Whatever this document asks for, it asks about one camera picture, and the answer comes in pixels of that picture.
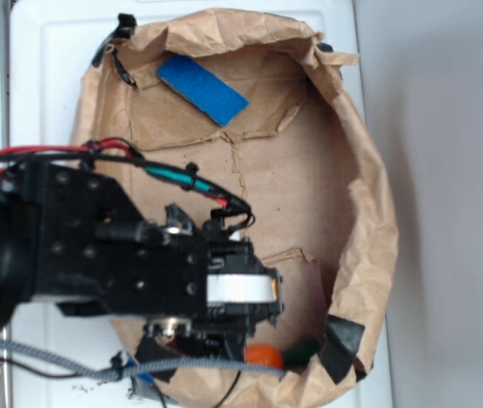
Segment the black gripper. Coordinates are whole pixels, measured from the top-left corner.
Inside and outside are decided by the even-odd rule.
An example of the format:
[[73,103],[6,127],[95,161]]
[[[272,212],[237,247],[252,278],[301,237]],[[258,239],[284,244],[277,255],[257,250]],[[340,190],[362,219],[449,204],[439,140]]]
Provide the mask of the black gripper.
[[282,312],[281,278],[249,241],[198,229],[176,205],[144,219],[119,183],[46,162],[11,169],[0,202],[23,244],[23,301],[67,316],[139,318],[176,354],[239,357]]

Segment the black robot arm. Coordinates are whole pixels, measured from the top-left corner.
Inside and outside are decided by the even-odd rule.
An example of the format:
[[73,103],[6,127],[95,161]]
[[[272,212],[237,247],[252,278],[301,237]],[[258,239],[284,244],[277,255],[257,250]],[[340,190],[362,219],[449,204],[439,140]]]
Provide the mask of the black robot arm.
[[0,172],[0,329],[22,303],[135,318],[188,355],[242,357],[282,312],[281,277],[250,241],[199,230],[177,206],[147,221],[113,178],[46,162]]

